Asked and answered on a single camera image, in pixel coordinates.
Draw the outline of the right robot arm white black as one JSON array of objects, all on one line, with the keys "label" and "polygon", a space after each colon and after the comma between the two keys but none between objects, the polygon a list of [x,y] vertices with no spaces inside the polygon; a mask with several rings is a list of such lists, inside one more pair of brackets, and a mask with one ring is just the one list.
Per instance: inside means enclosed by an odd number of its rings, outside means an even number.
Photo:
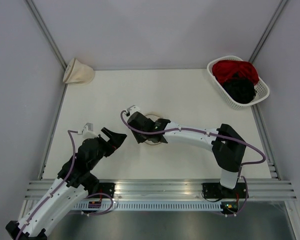
[{"label": "right robot arm white black", "polygon": [[219,194],[229,198],[236,192],[246,146],[243,138],[230,125],[223,123],[219,128],[199,129],[164,118],[153,121],[138,111],[126,116],[127,125],[139,144],[146,141],[154,144],[179,143],[210,151],[221,168]]}]

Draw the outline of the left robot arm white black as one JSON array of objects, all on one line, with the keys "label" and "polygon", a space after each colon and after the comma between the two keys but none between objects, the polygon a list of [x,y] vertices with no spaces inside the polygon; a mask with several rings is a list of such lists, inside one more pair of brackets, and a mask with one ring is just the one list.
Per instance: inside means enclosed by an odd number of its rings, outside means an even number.
[{"label": "left robot arm white black", "polygon": [[62,166],[47,192],[20,220],[11,220],[5,227],[13,240],[46,240],[54,227],[85,199],[101,196],[113,199],[100,189],[100,181],[91,171],[103,158],[112,155],[125,141],[127,135],[107,128],[101,132],[108,137],[92,135],[76,147],[73,134],[68,130],[72,146],[70,159]]}]

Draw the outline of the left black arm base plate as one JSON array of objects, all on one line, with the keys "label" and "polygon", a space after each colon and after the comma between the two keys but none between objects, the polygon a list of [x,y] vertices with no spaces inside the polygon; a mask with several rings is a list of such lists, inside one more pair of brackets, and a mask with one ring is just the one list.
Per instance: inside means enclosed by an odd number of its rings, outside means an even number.
[{"label": "left black arm base plate", "polygon": [[87,198],[104,198],[103,195],[98,195],[97,193],[103,193],[109,195],[111,198],[114,197],[115,194],[115,186],[114,182],[100,182],[96,187],[89,192]]}]

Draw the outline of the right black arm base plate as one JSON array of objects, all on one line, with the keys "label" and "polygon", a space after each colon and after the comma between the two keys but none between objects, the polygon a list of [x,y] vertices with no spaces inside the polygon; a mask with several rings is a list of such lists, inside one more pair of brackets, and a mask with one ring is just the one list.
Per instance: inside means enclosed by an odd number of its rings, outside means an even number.
[{"label": "right black arm base plate", "polygon": [[207,182],[202,184],[203,197],[208,200],[212,199],[244,199],[247,195],[245,183],[239,182],[234,189],[221,186],[218,182]]}]

